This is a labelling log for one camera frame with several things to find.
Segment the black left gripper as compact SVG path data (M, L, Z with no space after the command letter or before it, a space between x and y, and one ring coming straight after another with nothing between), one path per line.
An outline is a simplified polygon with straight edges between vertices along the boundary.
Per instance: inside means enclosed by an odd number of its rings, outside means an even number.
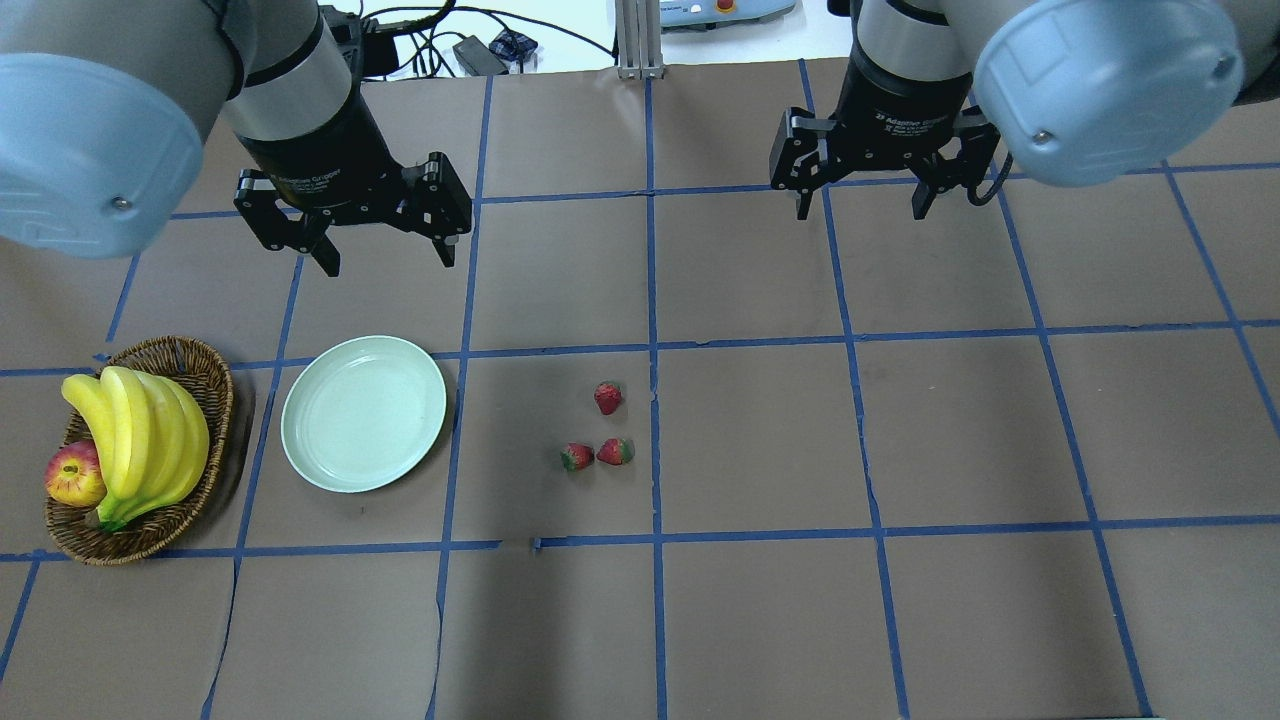
M340 274L340 252L328 236L334 225L420 234L444 268L456 265L458 237L474 228L472 197L448 155L430 151L402 165L372 120L239 142L256 165L239 174L236 210L265 249L311 255L326 277Z

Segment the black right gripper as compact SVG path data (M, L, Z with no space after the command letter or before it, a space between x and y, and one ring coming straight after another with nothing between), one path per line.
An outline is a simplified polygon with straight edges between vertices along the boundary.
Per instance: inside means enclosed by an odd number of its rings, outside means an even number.
M969 73L909 79L851 60L827 118L804 108L783 113L771 150L771 187L795 195L799 222L809 218L820 188L855 172L911 172L916 222L956 187L970 205L988 204L1001 188L1000 178L983 186L1001 136L979 106L964 105L972 83Z

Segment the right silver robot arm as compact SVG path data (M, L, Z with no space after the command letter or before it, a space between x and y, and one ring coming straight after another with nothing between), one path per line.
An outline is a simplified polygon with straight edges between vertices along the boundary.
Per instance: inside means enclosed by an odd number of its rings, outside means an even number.
M911 213L1006 165L1056 187L1169 158L1230 108L1277 96L1275 1L832 1L852 27L835 110L787 109L771 186L805 219L855 172L906 170Z

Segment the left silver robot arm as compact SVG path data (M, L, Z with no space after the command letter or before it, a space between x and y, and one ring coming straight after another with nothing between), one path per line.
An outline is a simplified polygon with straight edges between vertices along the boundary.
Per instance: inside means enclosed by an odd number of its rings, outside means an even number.
M472 200L442 152L401 165L361 94L397 36L315 1L5 1L1 234L124 258L161 233L224 120L253 160L233 204L270 251L337 275L333 225L421 234L445 266Z

